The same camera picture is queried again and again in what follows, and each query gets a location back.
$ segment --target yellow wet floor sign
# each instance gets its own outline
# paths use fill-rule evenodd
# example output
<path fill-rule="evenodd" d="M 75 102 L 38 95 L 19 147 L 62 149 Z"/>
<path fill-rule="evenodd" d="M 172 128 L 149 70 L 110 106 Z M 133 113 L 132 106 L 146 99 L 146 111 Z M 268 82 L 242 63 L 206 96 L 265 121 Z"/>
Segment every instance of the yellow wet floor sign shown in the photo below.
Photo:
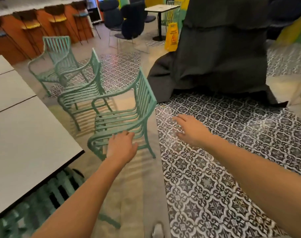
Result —
<path fill-rule="evenodd" d="M 165 49 L 174 52 L 178 47 L 178 25 L 176 22 L 169 24 L 166 36 Z"/>

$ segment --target dark gray fabric cover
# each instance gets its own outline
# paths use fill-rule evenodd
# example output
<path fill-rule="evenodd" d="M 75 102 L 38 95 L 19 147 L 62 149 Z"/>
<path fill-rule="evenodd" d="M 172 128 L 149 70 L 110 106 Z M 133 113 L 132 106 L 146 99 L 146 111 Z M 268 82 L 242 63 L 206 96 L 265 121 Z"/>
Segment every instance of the dark gray fabric cover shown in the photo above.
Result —
<path fill-rule="evenodd" d="M 190 0 L 176 52 L 160 57 L 148 81 L 157 102 L 174 89 L 267 91 L 268 0 Z M 276 103 L 269 93 L 270 103 Z"/>

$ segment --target right hand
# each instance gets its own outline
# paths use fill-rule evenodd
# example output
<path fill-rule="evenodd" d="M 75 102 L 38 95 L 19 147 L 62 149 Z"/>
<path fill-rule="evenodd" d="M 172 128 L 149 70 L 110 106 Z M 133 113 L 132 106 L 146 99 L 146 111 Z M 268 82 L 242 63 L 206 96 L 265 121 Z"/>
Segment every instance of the right hand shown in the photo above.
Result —
<path fill-rule="evenodd" d="M 209 141 L 214 137 L 208 128 L 196 120 L 194 116 L 179 114 L 172 119 L 184 130 L 184 133 L 176 132 L 177 137 L 191 146 L 206 148 Z"/>

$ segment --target mint green metal chair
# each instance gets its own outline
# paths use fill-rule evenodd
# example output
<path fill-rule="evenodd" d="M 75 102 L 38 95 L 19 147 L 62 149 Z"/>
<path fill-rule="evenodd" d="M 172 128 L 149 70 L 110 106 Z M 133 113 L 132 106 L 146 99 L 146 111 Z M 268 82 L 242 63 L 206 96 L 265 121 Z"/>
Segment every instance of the mint green metal chair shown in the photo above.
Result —
<path fill-rule="evenodd" d="M 95 106 L 97 100 L 115 97 L 131 89 L 134 90 L 134 108 L 105 113 L 100 113 L 97 110 Z M 153 91 L 141 70 L 135 81 L 126 89 L 95 98 L 92 101 L 92 107 L 97 113 L 95 119 L 95 134 L 89 138 L 88 148 L 103 161 L 106 158 L 106 155 L 103 153 L 103 146 L 109 143 L 109 138 L 113 134 L 127 130 L 135 132 L 134 139 L 139 139 L 144 136 L 146 144 L 139 146 L 138 149 L 148 148 L 153 158 L 156 158 L 147 136 L 147 120 L 154 111 L 156 104 L 157 102 Z"/>
<path fill-rule="evenodd" d="M 0 238 L 31 236 L 84 182 L 84 178 L 72 169 L 64 169 L 0 219 Z M 104 214 L 99 214 L 98 219 L 121 228 L 121 224 Z"/>
<path fill-rule="evenodd" d="M 93 107 L 86 107 L 86 108 L 78 108 L 77 103 L 92 100 L 100 95 L 105 94 L 105 91 L 103 87 L 101 86 L 101 63 L 99 61 L 99 58 L 92 49 L 92 55 L 89 60 L 89 62 L 84 65 L 81 68 L 77 68 L 72 71 L 67 71 L 61 74 L 61 76 L 77 76 L 79 74 L 82 74 L 82 76 L 85 77 L 83 70 L 87 68 L 92 68 L 94 73 L 94 79 L 91 80 L 89 83 L 82 84 L 79 86 L 73 86 L 73 87 L 66 87 L 65 90 L 62 92 L 62 94 L 58 97 L 58 103 L 61 105 L 61 107 L 69 113 L 71 118 L 74 120 L 74 123 L 77 127 L 77 129 L 80 131 L 80 126 L 76 120 L 75 115 L 79 113 L 83 113 L 89 110 L 92 110 Z M 105 99 L 103 99 L 104 103 L 100 105 L 99 107 L 107 106 L 107 108 L 112 112 L 112 109 L 110 108 L 109 104 Z"/>
<path fill-rule="evenodd" d="M 167 1 L 166 4 L 181 6 L 182 2 L 169 0 Z M 167 32 L 167 27 L 169 26 L 170 23 L 176 22 L 177 24 L 179 24 L 179 14 L 180 14 L 180 7 L 164 12 L 164 18 L 162 19 L 162 26 L 165 26 L 166 32 Z"/>
<path fill-rule="evenodd" d="M 77 69 L 80 67 L 80 65 L 72 53 L 71 40 L 69 36 L 43 37 L 43 43 L 43 53 L 28 63 L 28 69 L 41 83 L 42 87 L 50 97 L 51 93 L 44 83 L 59 83 L 66 87 L 68 81 L 73 79 L 73 76 L 66 78 L 60 74 L 66 71 Z M 54 67 L 44 72 L 34 72 L 32 70 L 32 66 L 41 58 L 44 59 L 45 55 L 49 55 Z"/>

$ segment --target left hand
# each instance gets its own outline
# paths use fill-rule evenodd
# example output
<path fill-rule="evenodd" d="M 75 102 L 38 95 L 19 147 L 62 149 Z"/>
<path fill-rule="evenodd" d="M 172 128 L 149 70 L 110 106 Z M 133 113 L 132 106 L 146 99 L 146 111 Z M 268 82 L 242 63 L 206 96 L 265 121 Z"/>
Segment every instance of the left hand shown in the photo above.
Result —
<path fill-rule="evenodd" d="M 125 166 L 136 155 L 138 144 L 132 144 L 135 133 L 126 130 L 113 135 L 109 140 L 107 159 L 113 159 Z"/>

